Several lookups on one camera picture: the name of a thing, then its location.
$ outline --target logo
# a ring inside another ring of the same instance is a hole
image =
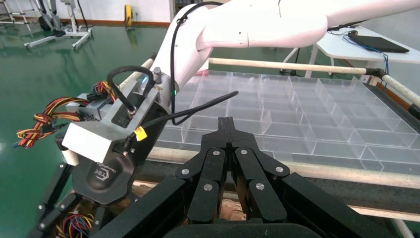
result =
[[[111,171],[113,173],[116,173],[117,172],[117,170],[115,170],[113,168],[110,168],[110,167],[108,167],[106,165],[103,165],[103,164],[101,164],[99,162],[97,162],[97,164],[100,167],[100,169],[96,169],[95,173],[96,173],[96,177],[99,180],[102,180],[102,181],[107,180],[109,178],[109,171]]]

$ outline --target transparent plastic compartment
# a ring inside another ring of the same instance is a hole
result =
[[[238,130],[280,161],[420,175],[420,136],[356,78],[299,78],[209,71],[176,96],[176,111],[234,90],[239,95],[168,122],[159,143],[196,150],[218,117],[233,117]]]

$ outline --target laptop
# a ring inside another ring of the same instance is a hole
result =
[[[376,48],[382,52],[391,52],[391,53],[407,53],[408,49],[401,47],[397,44],[394,44],[388,40],[383,39],[382,37],[375,36],[359,36],[355,34],[349,34],[350,39],[354,42],[363,45]]]

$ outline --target yellow label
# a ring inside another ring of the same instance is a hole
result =
[[[134,134],[136,134],[137,141],[142,141],[147,138],[146,132],[141,126],[134,131]]]

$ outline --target white robotic arm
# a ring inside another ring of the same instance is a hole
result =
[[[170,46],[179,11],[152,69],[170,74]],[[214,47],[306,47],[330,26],[368,20],[420,7],[420,0],[231,0],[216,8],[198,8],[179,28],[174,68],[178,90],[200,69]],[[168,83],[161,95],[169,105]]]

